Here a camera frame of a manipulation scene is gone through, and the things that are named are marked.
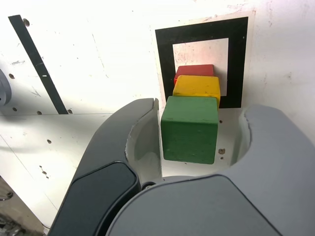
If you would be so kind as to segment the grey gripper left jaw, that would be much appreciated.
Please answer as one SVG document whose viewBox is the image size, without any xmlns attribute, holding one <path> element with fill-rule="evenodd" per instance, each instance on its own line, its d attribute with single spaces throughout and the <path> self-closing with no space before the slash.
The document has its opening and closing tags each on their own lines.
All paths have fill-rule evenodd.
<svg viewBox="0 0 315 236">
<path fill-rule="evenodd" d="M 132 101 L 91 138 L 49 231 L 51 236 L 103 236 L 120 209 L 161 179 L 159 102 Z"/>
</svg>

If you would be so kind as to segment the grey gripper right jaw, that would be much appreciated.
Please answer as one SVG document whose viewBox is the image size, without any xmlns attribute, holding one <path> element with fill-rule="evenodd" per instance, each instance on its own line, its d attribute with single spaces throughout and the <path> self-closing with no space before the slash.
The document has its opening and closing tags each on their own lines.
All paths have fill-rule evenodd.
<svg viewBox="0 0 315 236">
<path fill-rule="evenodd" d="M 157 184 L 132 198 L 109 236 L 312 236 L 315 147 L 280 110 L 249 107 L 245 155 L 217 174 Z"/>
</svg>

